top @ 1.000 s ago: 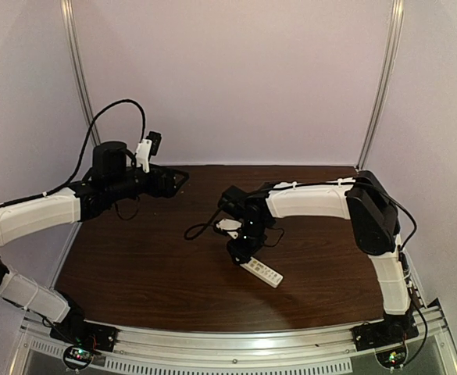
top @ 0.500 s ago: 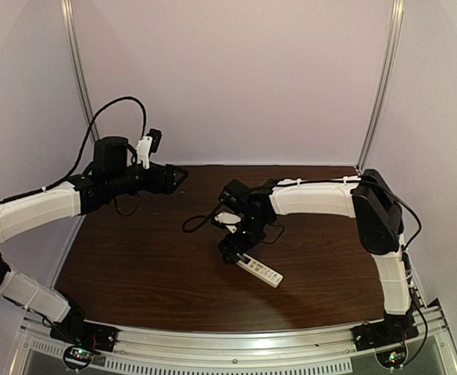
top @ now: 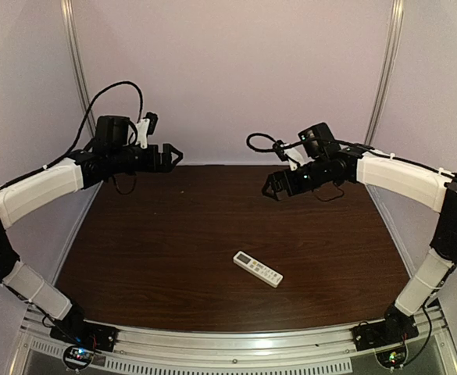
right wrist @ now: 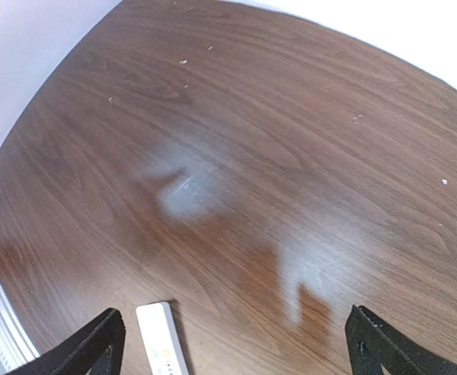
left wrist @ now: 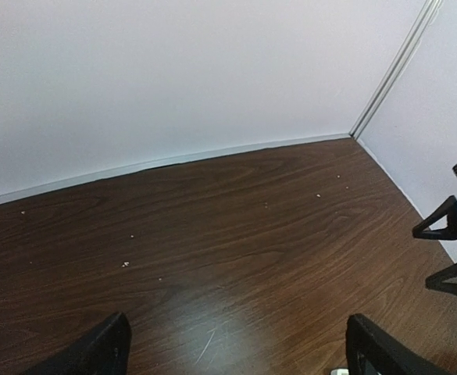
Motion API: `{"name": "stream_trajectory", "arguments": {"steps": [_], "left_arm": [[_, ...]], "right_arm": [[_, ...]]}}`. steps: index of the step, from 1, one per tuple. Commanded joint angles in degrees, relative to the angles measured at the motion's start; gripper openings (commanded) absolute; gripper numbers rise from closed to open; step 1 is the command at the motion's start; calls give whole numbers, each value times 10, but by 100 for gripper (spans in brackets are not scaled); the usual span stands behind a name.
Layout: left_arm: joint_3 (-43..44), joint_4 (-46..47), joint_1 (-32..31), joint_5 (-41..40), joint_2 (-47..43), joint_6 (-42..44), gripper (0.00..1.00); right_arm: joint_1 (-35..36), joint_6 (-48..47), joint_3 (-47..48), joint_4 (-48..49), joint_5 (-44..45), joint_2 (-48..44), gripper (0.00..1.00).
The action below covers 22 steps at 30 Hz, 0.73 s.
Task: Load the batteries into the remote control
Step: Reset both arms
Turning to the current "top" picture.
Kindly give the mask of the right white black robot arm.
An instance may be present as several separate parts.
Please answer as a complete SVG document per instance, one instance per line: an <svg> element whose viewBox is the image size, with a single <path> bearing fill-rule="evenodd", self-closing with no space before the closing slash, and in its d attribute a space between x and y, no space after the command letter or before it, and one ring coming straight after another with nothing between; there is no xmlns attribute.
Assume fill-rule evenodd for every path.
<svg viewBox="0 0 457 375"><path fill-rule="evenodd" d="M457 171L452 173L386 154L368 145L336 139L326 123L298 135L294 144L273 140L270 151L289 163L271 173L262 194L277 200L315 191L332 183L374 186L421 203L439 215L430 250L385 315L384 331L399 340L409 332L412 317L457 267Z"/></svg>

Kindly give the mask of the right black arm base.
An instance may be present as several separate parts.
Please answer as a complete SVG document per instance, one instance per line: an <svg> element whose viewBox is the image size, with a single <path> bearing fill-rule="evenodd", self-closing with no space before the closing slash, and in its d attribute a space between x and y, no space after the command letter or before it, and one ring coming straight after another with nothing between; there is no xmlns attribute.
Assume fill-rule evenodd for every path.
<svg viewBox="0 0 457 375"><path fill-rule="evenodd" d="M358 352L402 343L404 340L419 336L413 318L388 318L371 323L364 321L354 326L351 332Z"/></svg>

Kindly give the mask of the white remote control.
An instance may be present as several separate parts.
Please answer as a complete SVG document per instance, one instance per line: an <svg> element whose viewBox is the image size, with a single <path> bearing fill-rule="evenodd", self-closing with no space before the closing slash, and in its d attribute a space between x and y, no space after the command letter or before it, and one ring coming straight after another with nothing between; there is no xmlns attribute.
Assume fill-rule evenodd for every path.
<svg viewBox="0 0 457 375"><path fill-rule="evenodd" d="M237 252L233 257L233 262L272 288L277 288L284 279L276 270L264 265L245 252Z"/></svg>

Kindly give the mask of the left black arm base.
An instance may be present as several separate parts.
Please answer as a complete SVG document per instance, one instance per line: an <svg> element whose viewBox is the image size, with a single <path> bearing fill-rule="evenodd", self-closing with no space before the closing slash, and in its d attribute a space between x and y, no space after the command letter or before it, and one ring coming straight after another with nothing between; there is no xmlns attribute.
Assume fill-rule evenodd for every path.
<svg viewBox="0 0 457 375"><path fill-rule="evenodd" d="M117 328L81 321L66 323L56 320L49 337L68 344L100 352L112 352L116 343Z"/></svg>

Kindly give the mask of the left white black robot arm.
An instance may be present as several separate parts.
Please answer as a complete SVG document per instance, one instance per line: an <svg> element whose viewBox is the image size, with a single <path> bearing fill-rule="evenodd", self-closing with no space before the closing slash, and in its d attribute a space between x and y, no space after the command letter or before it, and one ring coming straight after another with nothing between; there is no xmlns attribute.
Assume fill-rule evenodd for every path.
<svg viewBox="0 0 457 375"><path fill-rule="evenodd" d="M171 172L184 155L171 144L148 142L157 123L158 117L152 112L137 122L125 116L101 116L95 136L85 148L70 151L58 162L0 187L0 283L38 307L76 342L81 342L87 331L81 308L21 261L6 231L57 198L117 174Z"/></svg>

